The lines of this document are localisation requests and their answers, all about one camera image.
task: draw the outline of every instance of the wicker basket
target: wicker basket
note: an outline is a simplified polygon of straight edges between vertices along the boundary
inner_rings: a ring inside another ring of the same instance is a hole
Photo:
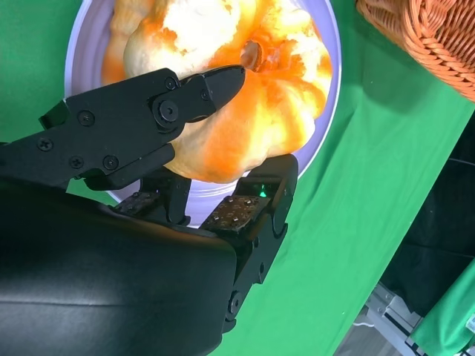
[[[475,0],[357,0],[368,22],[475,102]]]

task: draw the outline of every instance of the green fabric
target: green fabric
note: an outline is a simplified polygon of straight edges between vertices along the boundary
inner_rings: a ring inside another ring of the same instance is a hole
[[[0,141],[38,131],[61,98],[79,3],[0,1]],[[331,355],[474,109],[366,24],[353,1],[333,5],[343,79],[332,128],[298,183],[266,282],[214,355]]]
[[[474,333],[465,327],[475,314],[475,261],[427,314],[411,337],[430,356],[454,356],[472,346]]]

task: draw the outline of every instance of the green led light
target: green led light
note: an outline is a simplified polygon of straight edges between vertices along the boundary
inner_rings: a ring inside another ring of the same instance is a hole
[[[267,197],[267,194],[265,192],[264,184],[262,184],[262,186],[261,186],[261,193],[259,194],[259,197],[263,197],[263,198]]]

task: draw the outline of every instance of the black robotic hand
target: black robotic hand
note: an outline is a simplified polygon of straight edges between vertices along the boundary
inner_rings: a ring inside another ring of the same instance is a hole
[[[286,235],[297,161],[252,170],[199,229],[186,227],[189,179],[161,165],[185,123],[242,83],[238,66],[182,82],[159,70],[66,99],[42,117],[44,132],[0,146],[0,355],[219,345]],[[72,177],[96,190],[141,185],[111,207],[66,194]]]

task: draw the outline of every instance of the table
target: table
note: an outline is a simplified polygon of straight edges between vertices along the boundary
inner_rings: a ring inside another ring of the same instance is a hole
[[[80,0],[0,2],[0,141],[40,130],[63,95]],[[213,355],[331,355],[416,216],[474,105],[334,0],[343,76],[289,233]],[[111,202],[80,182],[74,194]]]

